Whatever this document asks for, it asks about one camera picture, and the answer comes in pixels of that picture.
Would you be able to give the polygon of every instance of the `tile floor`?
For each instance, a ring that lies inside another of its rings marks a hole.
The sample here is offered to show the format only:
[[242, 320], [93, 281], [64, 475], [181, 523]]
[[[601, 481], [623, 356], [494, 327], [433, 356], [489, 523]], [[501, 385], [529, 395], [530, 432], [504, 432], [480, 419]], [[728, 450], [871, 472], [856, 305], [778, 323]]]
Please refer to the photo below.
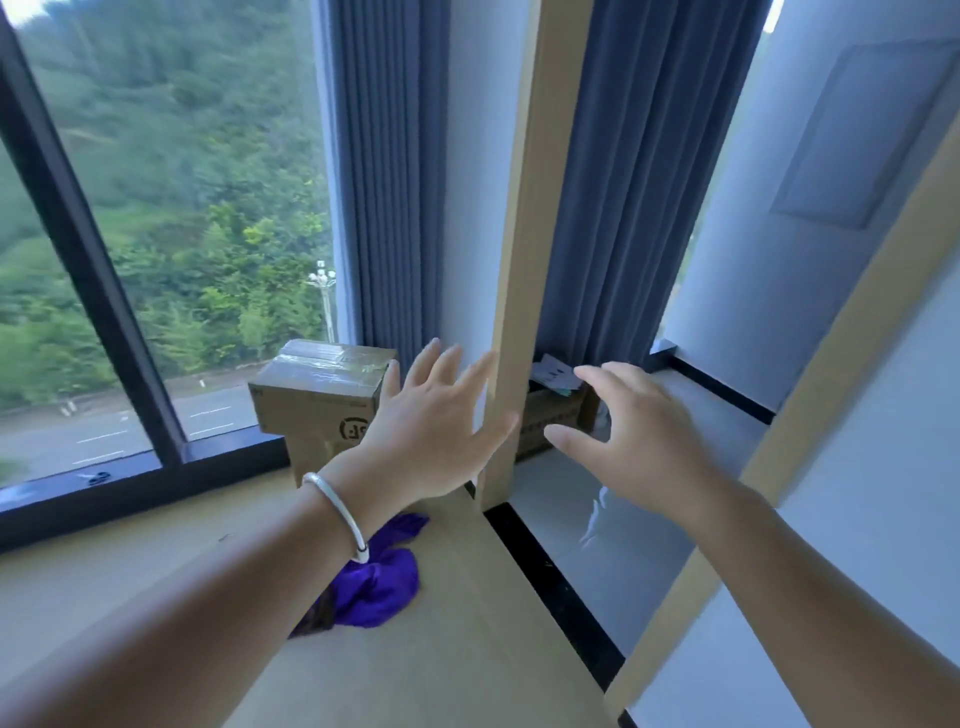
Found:
[[[671, 370], [657, 378], [690, 410], [720, 465], [738, 473], [766, 425]], [[609, 425], [598, 423], [606, 436]], [[516, 512], [624, 654], [633, 650], [693, 544], [555, 450], [516, 466]]]

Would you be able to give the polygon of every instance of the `silver bracelet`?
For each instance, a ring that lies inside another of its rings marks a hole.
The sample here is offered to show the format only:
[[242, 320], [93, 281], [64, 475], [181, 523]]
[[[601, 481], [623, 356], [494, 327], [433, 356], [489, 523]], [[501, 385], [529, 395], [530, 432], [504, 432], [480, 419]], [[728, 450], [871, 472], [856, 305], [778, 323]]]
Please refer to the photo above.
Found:
[[353, 538], [357, 542], [357, 555], [353, 557], [353, 561], [358, 564], [366, 564], [370, 560], [370, 550], [367, 548], [367, 542], [364, 541], [363, 534], [360, 533], [360, 526], [357, 525], [357, 521], [353, 519], [344, 502], [340, 500], [340, 496], [337, 495], [336, 491], [333, 490], [328, 482], [316, 473], [307, 473], [303, 477], [301, 485], [306, 485], [307, 483], [311, 483], [320, 488], [320, 492], [340, 511], [340, 515], [344, 517], [344, 521], [347, 522], [347, 526], [349, 526], [350, 531], [353, 533]]

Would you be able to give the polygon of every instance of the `blue curtain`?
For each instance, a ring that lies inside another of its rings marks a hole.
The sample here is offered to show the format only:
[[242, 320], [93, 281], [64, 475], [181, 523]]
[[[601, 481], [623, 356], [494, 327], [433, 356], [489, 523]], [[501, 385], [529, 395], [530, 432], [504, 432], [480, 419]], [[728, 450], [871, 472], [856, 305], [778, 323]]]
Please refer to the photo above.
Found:
[[316, 0], [338, 337], [396, 348], [439, 328], [449, 0]]
[[641, 364], [770, 0], [596, 0], [537, 348]]

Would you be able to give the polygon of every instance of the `white wall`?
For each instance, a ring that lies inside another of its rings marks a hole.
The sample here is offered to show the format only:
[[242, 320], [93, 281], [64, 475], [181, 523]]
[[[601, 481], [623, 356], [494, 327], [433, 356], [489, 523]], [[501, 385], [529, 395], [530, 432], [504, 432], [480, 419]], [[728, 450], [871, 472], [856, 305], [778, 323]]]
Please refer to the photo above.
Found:
[[864, 231], [770, 213], [807, 120], [844, 49], [945, 37], [960, 37], [956, 0], [786, 0], [665, 320], [683, 358], [779, 409], [960, 107], [960, 73]]
[[493, 340], [527, 11], [527, 0], [451, 2], [440, 335], [465, 363]]
[[[780, 509], [828, 559], [960, 663], [960, 258]], [[645, 728], [805, 726], [722, 590], [631, 708]]]

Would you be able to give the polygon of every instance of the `lane marking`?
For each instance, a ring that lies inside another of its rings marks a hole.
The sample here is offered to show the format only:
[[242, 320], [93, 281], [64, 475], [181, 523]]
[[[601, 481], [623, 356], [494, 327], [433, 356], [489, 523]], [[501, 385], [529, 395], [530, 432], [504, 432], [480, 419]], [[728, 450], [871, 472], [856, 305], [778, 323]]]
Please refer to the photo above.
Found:
[[224, 427], [233, 427], [233, 423], [227, 423], [226, 425], [217, 425], [216, 427], [208, 427], [207, 429], [198, 429], [196, 432], [191, 432], [187, 437], [193, 437], [194, 435], [202, 435], [205, 432], [212, 432], [215, 429], [223, 429]]
[[100, 460], [104, 457], [111, 457], [112, 455], [120, 455], [126, 452], [126, 450], [119, 449], [116, 452], [108, 452], [106, 455], [97, 455], [96, 457], [87, 457], [83, 460], [77, 460], [74, 462], [74, 465], [82, 465], [83, 463], [92, 463], [94, 460]]
[[128, 432], [126, 429], [121, 429], [116, 432], [108, 432], [106, 435], [97, 435], [96, 437], [88, 437], [85, 440], [78, 440], [77, 445], [80, 443], [92, 443], [94, 440], [103, 440], [105, 437], [113, 437], [113, 435], [122, 435], [124, 432]]
[[229, 407], [217, 407], [216, 409], [208, 409], [206, 410], [206, 412], [198, 412], [195, 415], [190, 415], [190, 417], [200, 417], [201, 415], [209, 415], [209, 414], [213, 414], [214, 412], [223, 412], [225, 409], [229, 409]]

